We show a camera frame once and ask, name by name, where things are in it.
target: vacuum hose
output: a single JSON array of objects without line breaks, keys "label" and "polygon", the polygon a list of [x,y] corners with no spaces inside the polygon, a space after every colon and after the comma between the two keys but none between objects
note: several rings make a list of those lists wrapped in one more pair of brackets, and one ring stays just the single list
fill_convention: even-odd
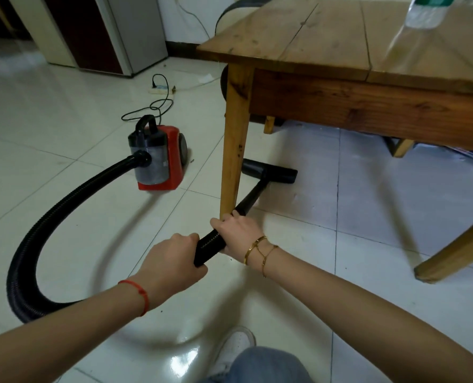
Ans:
[{"label": "vacuum hose", "polygon": [[[150,164],[150,154],[137,151],[125,160],[112,165],[54,205],[25,235],[13,256],[6,280],[7,299],[20,321],[28,323],[78,302],[53,302],[41,293],[36,279],[36,266],[43,246],[61,222],[94,193],[126,172]],[[254,189],[236,206],[235,209],[240,215],[246,215],[249,212],[269,182],[270,180],[262,177]],[[194,265],[201,266],[225,246],[224,239],[216,230],[213,230],[199,240],[195,250]]]}]

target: gold bangle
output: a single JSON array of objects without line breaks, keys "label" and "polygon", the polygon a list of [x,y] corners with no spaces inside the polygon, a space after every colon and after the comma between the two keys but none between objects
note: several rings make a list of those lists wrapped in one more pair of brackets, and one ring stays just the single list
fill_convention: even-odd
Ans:
[{"label": "gold bangle", "polygon": [[264,278],[266,278],[266,276],[265,276],[265,264],[266,264],[266,259],[268,258],[268,256],[270,255],[270,253],[271,253],[272,251],[274,251],[275,249],[277,249],[277,248],[278,248],[278,245],[275,244],[275,245],[272,247],[272,249],[269,251],[269,253],[268,253],[267,255],[263,255],[263,254],[262,254],[262,255],[263,255],[263,263],[261,264],[261,274],[263,275]]},{"label": "gold bangle", "polygon": [[254,250],[254,248],[258,245],[258,243],[260,243],[263,239],[268,239],[265,235],[263,235],[261,238],[257,238],[254,243],[251,245],[251,247],[249,247],[249,249],[247,250],[246,254],[245,254],[245,257],[244,257],[244,265],[245,266],[248,266],[247,265],[247,259],[249,257],[249,254],[251,253],[252,250]]}]

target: jeans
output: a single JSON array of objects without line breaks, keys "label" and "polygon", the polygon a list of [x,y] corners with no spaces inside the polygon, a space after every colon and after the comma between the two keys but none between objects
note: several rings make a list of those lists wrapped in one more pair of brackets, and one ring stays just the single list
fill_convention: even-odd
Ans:
[{"label": "jeans", "polygon": [[198,383],[312,383],[302,363],[290,353],[266,347],[242,352],[227,374],[210,376]]}]

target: white sneaker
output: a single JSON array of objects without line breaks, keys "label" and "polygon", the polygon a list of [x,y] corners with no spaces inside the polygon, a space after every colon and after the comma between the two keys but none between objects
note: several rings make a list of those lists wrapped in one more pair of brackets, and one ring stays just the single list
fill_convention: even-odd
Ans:
[{"label": "white sneaker", "polygon": [[236,357],[254,346],[256,340],[249,329],[242,326],[232,328],[220,342],[219,351],[215,362],[208,370],[208,376],[228,373]]}]

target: wooden tabletop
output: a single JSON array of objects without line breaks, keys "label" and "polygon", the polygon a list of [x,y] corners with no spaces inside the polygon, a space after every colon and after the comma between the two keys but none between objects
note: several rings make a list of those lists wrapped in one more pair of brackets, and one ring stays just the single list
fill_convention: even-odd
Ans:
[{"label": "wooden tabletop", "polygon": [[[198,51],[266,70],[473,94],[473,6],[453,5],[437,29],[422,33],[401,31],[408,6],[272,0]],[[408,67],[397,66],[401,46],[390,49],[397,36],[416,49]]]}]

